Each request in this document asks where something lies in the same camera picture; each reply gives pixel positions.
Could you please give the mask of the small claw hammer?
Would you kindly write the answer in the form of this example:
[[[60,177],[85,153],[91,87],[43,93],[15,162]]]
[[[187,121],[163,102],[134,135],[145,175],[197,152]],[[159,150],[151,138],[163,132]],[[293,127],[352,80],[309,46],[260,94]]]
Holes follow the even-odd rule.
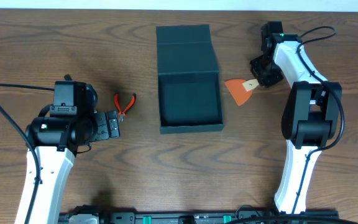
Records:
[[[72,78],[71,78],[71,76],[70,76],[69,74],[66,74],[66,75],[64,76],[64,79],[65,79],[66,81],[72,81]]]

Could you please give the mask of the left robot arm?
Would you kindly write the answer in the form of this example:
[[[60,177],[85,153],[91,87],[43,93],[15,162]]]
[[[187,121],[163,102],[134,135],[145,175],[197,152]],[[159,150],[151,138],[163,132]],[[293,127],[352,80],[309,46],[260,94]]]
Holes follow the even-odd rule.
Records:
[[[97,112],[97,102],[97,93],[90,84],[55,83],[53,103],[26,128],[34,151],[27,153],[16,223],[57,223],[78,148],[119,137],[117,113]]]

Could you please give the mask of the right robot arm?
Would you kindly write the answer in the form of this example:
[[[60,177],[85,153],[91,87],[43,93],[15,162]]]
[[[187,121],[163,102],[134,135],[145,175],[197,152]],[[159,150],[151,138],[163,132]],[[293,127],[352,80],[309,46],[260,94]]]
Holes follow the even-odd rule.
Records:
[[[263,54],[250,61],[261,86],[286,79],[291,88],[281,121],[287,154],[274,196],[278,212],[286,215],[305,212],[314,165],[323,151],[339,142],[345,124],[342,87],[317,71],[302,38],[285,33],[280,21],[270,21],[261,28]]]

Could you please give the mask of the orange scraper wooden handle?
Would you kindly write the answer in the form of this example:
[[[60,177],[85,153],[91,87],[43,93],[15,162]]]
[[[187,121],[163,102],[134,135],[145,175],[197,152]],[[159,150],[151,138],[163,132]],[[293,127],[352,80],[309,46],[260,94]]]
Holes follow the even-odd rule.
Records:
[[[256,79],[231,79],[224,82],[231,96],[238,106],[243,105],[253,94],[253,90],[259,86]]]

